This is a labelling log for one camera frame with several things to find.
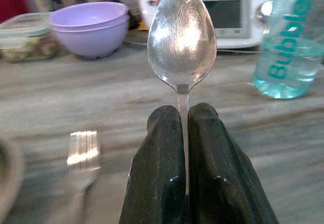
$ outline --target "purple bowl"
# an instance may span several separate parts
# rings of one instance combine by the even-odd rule
[[[77,29],[99,28],[118,24],[116,19],[128,12],[126,5],[115,2],[92,2],[73,5],[53,12],[49,21],[54,27]]]
[[[128,22],[105,28],[83,31],[59,31],[53,33],[71,53],[87,58],[105,57],[117,49],[126,36]]]
[[[93,29],[100,29],[100,28],[107,28],[111,27],[114,25],[118,25],[124,22],[128,22],[129,20],[129,15],[125,14],[119,18],[116,18],[112,20],[111,22],[104,22],[100,24],[95,24],[95,25],[87,25],[87,26],[56,26],[52,25],[52,30],[58,30],[58,31],[88,31],[88,30],[93,30]]]

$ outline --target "plastic container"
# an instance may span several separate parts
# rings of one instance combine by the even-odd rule
[[[18,15],[0,24],[0,54],[8,62],[45,59],[58,51],[48,13]]]
[[[324,0],[274,0],[254,84],[289,99],[310,87],[324,55]]]

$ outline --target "silver fork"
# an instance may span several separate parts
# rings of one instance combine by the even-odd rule
[[[100,169],[99,156],[97,131],[71,133],[67,158],[67,186],[72,195],[67,217],[69,223],[84,223],[85,194],[97,179]]]

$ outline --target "gray marble surface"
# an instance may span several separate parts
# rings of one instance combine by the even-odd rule
[[[251,158],[281,224],[324,219],[324,72],[293,100],[260,95],[252,84],[257,55],[223,53],[190,94],[214,106]],[[97,129],[102,171],[88,199],[86,223],[118,223],[132,157],[157,107],[175,92],[151,72],[144,47],[122,45],[88,61],[71,54],[0,63],[0,135],[18,142],[25,179],[5,224],[65,223],[70,132]]]

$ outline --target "spoon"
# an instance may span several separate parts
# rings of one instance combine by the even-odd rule
[[[148,62],[157,77],[178,94],[187,172],[189,91],[210,72],[216,36],[202,0],[161,0],[147,41]]]

